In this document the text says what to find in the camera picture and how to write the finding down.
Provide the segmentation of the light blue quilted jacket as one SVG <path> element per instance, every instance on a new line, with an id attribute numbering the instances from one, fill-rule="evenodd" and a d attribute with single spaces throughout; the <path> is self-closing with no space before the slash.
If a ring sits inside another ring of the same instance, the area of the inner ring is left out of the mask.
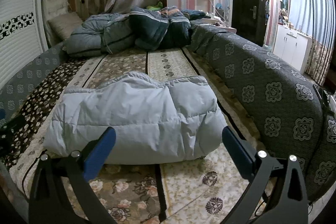
<path id="1" fill-rule="evenodd" d="M 67 88 L 53 113 L 44 146 L 68 156 L 112 127 L 116 144 L 107 164 L 180 162 L 216 150 L 226 124 L 204 77 L 159 82 L 131 71 L 94 89 Z"/>

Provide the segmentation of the floral patterned bed blanket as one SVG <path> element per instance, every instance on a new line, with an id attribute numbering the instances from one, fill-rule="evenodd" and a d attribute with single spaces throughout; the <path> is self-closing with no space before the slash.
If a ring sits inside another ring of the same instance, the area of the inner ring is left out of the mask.
<path id="1" fill-rule="evenodd" d="M 130 71 L 157 81 L 202 75 L 218 98 L 227 123 L 255 147 L 259 132 L 234 92 L 187 50 L 117 55 L 65 62 L 51 49 L 1 88 L 1 125 L 20 115 L 1 136 L 1 182 L 23 218 L 45 133 L 66 87 L 96 88 Z M 90 186 L 118 223 L 219 223 L 247 187 L 225 147 L 193 161 L 161 165 L 105 165 Z"/>

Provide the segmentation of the white low cabinet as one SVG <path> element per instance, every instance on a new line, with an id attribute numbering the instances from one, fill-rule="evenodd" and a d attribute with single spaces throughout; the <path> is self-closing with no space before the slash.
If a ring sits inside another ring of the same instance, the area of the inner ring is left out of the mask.
<path id="1" fill-rule="evenodd" d="M 311 45 L 312 38 L 309 36 L 286 26 L 278 25 L 273 53 L 303 74 Z"/>

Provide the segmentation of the grey blue folded duvet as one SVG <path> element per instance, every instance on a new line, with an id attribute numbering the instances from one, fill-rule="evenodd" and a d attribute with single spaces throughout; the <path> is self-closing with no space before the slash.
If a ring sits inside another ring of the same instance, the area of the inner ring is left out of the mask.
<path id="1" fill-rule="evenodd" d="M 73 57 L 93 57 L 120 53 L 133 44 L 128 14 L 98 14 L 72 32 L 64 42 L 64 50 Z"/>

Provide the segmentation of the beige pillow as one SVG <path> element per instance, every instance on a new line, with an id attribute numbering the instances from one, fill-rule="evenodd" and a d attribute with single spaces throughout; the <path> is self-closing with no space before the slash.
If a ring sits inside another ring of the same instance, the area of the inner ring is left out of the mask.
<path id="1" fill-rule="evenodd" d="M 70 12 L 58 15 L 50 19 L 48 23 L 59 38 L 66 40 L 71 36 L 72 32 L 83 23 L 83 20 L 76 12 Z"/>

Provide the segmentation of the white sliding wardrobe door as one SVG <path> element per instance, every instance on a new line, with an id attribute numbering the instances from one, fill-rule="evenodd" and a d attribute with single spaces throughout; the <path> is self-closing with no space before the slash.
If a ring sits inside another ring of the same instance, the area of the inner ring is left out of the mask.
<path id="1" fill-rule="evenodd" d="M 39 6 L 38 0 L 1 0 L 1 86 L 47 49 Z"/>

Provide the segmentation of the dark teal folded duvet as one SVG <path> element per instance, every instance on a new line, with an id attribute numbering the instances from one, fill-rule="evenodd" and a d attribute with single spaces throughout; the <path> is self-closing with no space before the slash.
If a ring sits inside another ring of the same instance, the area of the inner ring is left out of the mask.
<path id="1" fill-rule="evenodd" d="M 158 11 L 134 7 L 129 13 L 129 24 L 135 45 L 146 51 L 156 51 L 189 45 L 191 21 L 205 16 L 203 11 L 180 10 L 175 6 Z"/>

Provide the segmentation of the dark wooden door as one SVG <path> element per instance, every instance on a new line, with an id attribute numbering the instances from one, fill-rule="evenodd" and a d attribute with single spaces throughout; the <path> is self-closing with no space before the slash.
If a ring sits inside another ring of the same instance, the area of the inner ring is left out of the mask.
<path id="1" fill-rule="evenodd" d="M 236 33 L 258 46 L 263 46 L 268 16 L 269 0 L 233 0 L 232 24 Z"/>

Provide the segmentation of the blue striped window curtain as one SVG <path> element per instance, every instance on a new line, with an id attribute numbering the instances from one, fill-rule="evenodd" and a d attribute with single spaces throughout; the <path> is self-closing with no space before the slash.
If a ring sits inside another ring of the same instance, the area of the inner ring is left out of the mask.
<path id="1" fill-rule="evenodd" d="M 305 72 L 322 86 L 335 47 L 335 0 L 290 0 L 289 21 L 312 39 Z"/>

